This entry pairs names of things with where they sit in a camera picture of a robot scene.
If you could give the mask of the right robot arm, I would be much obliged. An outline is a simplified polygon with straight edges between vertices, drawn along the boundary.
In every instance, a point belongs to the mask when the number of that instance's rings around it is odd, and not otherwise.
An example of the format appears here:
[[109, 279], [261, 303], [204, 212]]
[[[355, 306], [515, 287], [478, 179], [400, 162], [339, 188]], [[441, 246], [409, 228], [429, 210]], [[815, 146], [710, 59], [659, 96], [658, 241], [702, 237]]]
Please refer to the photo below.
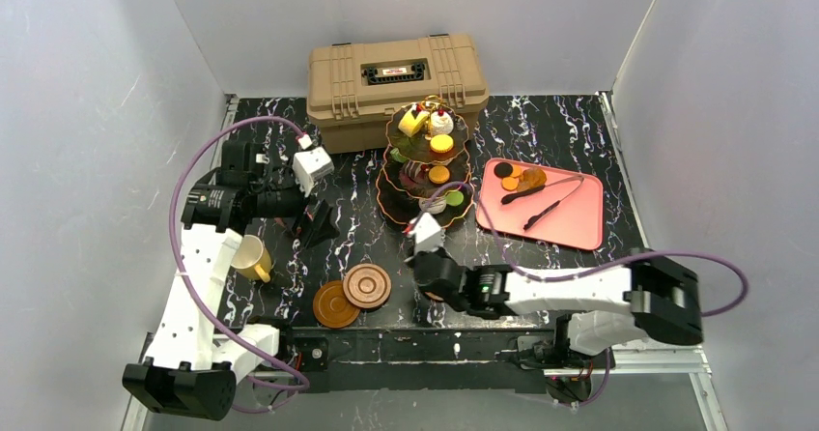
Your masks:
[[408, 263], [421, 292], [473, 317], [569, 313], [557, 344], [582, 355], [645, 337], [677, 346], [704, 338], [696, 274], [659, 252], [588, 269], [469, 268], [441, 248]]

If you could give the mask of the metal tongs black handle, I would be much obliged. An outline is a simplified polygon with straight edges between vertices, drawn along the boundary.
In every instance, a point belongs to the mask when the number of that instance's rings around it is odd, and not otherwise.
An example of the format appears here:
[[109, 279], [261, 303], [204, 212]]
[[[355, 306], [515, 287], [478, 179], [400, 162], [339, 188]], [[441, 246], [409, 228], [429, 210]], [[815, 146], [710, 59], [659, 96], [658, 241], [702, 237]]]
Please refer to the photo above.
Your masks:
[[529, 231], [533, 228], [542, 218], [549, 215], [552, 211], [554, 211], [563, 201], [568, 199], [570, 196], [575, 194], [579, 188], [583, 185], [585, 178], [582, 175], [574, 175], [570, 177], [566, 177], [560, 180], [556, 180], [550, 183], [545, 183], [541, 186], [532, 187], [526, 189], [524, 191], [518, 192], [511, 192], [507, 193], [502, 196], [500, 199], [501, 205], [509, 205], [513, 202], [524, 199], [530, 196], [537, 195], [542, 193], [547, 189], [555, 189], [556, 187], [562, 187], [564, 185], [573, 184], [574, 186], [561, 197], [547, 197], [546, 199], [541, 199], [539, 201], [539, 205], [542, 207], [537, 213], [532, 213], [531, 216], [527, 219], [527, 221], [523, 224], [522, 229], [523, 231]]

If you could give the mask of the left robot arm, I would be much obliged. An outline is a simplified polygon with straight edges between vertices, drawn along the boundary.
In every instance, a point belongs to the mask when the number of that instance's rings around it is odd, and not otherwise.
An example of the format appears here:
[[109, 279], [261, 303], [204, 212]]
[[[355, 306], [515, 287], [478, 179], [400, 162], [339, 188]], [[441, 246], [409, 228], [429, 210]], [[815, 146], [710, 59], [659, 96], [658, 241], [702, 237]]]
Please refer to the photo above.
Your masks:
[[124, 388], [149, 411], [222, 420], [238, 384], [278, 354], [279, 323], [226, 330], [227, 341], [215, 344], [214, 321], [251, 221], [290, 220], [306, 247], [338, 234], [326, 202], [308, 211], [310, 193], [332, 172], [332, 160], [308, 136], [298, 143], [289, 163], [271, 165], [261, 144], [225, 142], [219, 165], [194, 183], [183, 211], [171, 214], [172, 248], [182, 265], [144, 359], [127, 364], [122, 377]]

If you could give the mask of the black three tier cake stand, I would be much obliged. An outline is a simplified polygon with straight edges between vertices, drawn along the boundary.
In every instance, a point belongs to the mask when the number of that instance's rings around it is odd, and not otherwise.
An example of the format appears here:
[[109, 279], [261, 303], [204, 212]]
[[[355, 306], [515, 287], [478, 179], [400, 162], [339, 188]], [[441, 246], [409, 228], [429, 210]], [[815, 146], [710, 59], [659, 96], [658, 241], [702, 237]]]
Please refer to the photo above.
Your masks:
[[[429, 149], [428, 121], [425, 129], [416, 136], [407, 137], [398, 131], [398, 123], [407, 110], [428, 110], [430, 115], [438, 109], [446, 110], [454, 120], [454, 129], [449, 134], [455, 142], [452, 151], [446, 154], [436, 154]], [[444, 100], [431, 95], [422, 101], [409, 103], [397, 109], [386, 123], [386, 148], [383, 154], [383, 163], [377, 177], [377, 203], [382, 216], [396, 225], [407, 226], [421, 212], [418, 200], [420, 198], [437, 198], [445, 196], [449, 190], [460, 190], [465, 195], [465, 201], [458, 207], [448, 207], [440, 214], [434, 215], [441, 227], [446, 228], [466, 216], [473, 204], [473, 193], [463, 186], [472, 176], [470, 156], [467, 149], [469, 129], [465, 119], [448, 106]], [[450, 173], [450, 180], [444, 185], [435, 185], [429, 181], [423, 184], [406, 185], [399, 180], [399, 173], [403, 163], [394, 161], [389, 152], [398, 148], [408, 160], [418, 161], [429, 165], [446, 166]]]

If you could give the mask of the yellow dotted biscuit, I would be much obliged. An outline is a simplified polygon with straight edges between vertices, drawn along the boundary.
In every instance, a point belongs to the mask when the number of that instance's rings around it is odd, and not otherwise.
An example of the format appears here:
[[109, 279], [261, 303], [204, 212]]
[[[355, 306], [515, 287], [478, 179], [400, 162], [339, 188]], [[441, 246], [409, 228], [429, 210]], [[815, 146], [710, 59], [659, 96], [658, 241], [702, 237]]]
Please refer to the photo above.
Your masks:
[[449, 169], [444, 165], [434, 165], [428, 170], [428, 179], [435, 185], [446, 184], [451, 177]]
[[437, 134], [429, 140], [429, 149], [436, 154], [449, 153], [454, 147], [454, 139], [449, 134]]

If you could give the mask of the yellow roll cake with cherry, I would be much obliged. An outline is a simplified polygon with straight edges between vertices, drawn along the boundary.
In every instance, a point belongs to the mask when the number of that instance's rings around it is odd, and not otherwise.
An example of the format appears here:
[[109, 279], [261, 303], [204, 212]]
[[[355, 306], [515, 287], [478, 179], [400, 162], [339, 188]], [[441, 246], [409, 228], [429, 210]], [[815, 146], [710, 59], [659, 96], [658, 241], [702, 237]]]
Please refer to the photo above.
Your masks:
[[430, 118], [428, 110], [407, 110], [398, 123], [398, 131], [407, 137], [416, 136], [425, 129]]

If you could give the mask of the wooden coaster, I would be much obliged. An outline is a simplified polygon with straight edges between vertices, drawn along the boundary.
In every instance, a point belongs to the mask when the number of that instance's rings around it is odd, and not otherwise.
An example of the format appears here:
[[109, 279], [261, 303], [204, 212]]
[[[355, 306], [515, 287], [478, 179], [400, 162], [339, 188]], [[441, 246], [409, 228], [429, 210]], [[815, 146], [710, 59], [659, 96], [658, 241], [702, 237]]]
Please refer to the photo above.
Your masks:
[[440, 296], [437, 296], [431, 292], [424, 292], [423, 293], [428, 299], [435, 301], [435, 302], [444, 302], [444, 299]]
[[388, 300], [392, 281], [380, 266], [362, 263], [350, 268], [342, 280], [348, 301], [361, 309], [380, 307]]

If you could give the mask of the white chocolate drizzled donut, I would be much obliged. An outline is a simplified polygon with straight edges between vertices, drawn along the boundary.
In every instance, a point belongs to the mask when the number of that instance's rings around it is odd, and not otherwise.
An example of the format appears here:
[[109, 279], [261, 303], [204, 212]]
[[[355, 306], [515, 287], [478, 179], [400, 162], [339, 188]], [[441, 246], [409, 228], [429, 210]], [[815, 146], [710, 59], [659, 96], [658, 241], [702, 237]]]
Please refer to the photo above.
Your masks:
[[433, 216], [442, 213], [447, 208], [447, 202], [444, 196], [437, 198], [420, 198], [418, 205], [422, 213], [429, 213]]

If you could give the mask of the green macaron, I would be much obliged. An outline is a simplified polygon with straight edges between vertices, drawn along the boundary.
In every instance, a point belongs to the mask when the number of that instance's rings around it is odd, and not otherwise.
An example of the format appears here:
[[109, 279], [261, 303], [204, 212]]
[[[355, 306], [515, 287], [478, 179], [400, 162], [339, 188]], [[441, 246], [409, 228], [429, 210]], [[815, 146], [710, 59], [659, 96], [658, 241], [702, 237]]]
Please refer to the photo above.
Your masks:
[[458, 207], [465, 201], [465, 195], [460, 190], [449, 190], [445, 196], [445, 204], [448, 207]]

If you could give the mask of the grey powdered cake ball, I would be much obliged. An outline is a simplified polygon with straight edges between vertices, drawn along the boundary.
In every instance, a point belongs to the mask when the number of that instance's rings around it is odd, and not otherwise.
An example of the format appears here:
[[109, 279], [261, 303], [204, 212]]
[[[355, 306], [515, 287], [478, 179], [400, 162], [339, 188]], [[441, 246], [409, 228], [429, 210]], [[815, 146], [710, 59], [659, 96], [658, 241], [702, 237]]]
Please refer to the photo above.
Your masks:
[[453, 129], [454, 120], [446, 110], [438, 109], [431, 113], [428, 121], [428, 133], [430, 136], [449, 135]]

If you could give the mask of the chocolate layered cake slice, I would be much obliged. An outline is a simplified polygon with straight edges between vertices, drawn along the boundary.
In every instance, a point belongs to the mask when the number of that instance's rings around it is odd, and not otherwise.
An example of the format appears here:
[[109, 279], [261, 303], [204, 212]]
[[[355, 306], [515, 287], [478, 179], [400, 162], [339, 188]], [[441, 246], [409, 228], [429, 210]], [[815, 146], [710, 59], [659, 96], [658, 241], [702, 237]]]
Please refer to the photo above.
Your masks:
[[399, 180], [406, 185], [423, 184], [428, 180], [429, 165], [426, 163], [407, 160], [402, 164]]

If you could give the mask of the green layered cake slice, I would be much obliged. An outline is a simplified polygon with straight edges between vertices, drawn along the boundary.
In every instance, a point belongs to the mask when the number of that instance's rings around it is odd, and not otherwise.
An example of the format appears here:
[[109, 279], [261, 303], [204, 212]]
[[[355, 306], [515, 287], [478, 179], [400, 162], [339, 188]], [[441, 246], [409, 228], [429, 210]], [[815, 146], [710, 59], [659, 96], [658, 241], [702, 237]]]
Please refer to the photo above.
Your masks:
[[404, 163], [408, 160], [405, 156], [401, 154], [398, 148], [392, 148], [389, 152], [389, 155], [394, 161], [397, 161], [399, 163]]

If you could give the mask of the pink serving tray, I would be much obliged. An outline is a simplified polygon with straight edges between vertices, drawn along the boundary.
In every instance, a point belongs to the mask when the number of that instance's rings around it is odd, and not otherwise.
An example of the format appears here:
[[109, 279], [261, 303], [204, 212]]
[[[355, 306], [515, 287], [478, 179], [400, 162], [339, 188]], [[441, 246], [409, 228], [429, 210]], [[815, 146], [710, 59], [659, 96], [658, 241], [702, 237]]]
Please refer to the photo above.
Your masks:
[[[539, 205], [541, 199], [561, 197], [574, 185], [550, 188], [537, 195], [519, 199], [512, 204], [501, 205], [502, 196], [511, 192], [501, 187], [501, 179], [493, 173], [494, 165], [500, 161], [509, 162], [513, 166], [519, 165], [522, 171], [530, 167], [539, 167], [547, 173], [546, 183], [574, 175], [582, 175], [585, 181], [575, 194], [563, 201], [533, 228], [523, 231], [522, 226], [531, 214], [542, 209]], [[601, 181], [593, 175], [520, 160], [491, 158], [484, 165], [478, 199], [480, 204], [486, 207], [484, 211], [480, 209], [476, 211], [477, 224], [484, 229], [494, 228], [501, 234], [581, 250], [594, 250], [602, 243], [604, 189]]]

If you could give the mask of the yellow mug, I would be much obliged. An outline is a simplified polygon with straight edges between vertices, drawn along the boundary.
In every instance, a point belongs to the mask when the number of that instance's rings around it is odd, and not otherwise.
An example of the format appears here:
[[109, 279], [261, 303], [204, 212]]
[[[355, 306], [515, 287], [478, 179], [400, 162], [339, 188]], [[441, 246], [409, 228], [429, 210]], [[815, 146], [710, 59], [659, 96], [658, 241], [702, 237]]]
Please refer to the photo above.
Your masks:
[[271, 282], [272, 261], [263, 241], [253, 235], [244, 235], [234, 255], [231, 267], [249, 280]]

